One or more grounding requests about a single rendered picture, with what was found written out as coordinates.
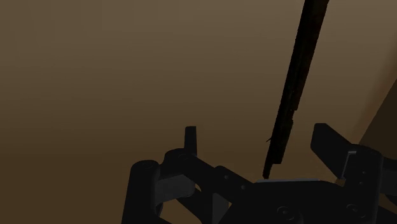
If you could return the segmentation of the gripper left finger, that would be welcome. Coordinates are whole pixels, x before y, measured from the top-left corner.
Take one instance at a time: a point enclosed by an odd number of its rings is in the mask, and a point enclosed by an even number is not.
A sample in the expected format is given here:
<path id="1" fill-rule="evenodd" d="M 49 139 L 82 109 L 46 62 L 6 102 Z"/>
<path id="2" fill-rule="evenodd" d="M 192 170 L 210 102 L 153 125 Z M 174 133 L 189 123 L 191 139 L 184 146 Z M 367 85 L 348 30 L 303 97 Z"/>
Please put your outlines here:
<path id="1" fill-rule="evenodd" d="M 165 202 L 177 200 L 201 224 L 243 224 L 239 207 L 251 182 L 197 156 L 197 132 L 185 128 L 183 148 L 168 151 L 162 163 L 141 160 L 130 168 L 121 224 L 171 224 L 161 218 Z"/>

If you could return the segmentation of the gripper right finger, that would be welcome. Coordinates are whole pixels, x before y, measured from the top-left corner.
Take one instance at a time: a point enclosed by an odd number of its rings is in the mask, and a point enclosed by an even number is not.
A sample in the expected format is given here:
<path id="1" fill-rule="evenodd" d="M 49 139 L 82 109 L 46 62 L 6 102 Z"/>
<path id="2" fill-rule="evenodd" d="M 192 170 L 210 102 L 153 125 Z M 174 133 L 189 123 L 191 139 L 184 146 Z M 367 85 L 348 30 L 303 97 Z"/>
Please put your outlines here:
<path id="1" fill-rule="evenodd" d="M 381 194 L 397 206 L 397 159 L 350 143 L 326 123 L 314 125 L 310 148 L 344 181 L 346 224 L 397 224 L 397 214 L 379 206 Z"/>

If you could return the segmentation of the long thin black tool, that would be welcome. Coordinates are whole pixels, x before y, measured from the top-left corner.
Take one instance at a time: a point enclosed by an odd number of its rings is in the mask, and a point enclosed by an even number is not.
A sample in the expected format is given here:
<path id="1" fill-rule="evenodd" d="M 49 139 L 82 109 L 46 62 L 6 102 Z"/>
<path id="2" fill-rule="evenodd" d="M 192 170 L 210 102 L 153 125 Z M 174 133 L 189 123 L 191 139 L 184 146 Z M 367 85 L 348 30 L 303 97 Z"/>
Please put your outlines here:
<path id="1" fill-rule="evenodd" d="M 265 179 L 269 178 L 273 165 L 282 163 L 329 1 L 304 1 L 279 109 L 268 140 L 270 145 L 262 172 Z"/>

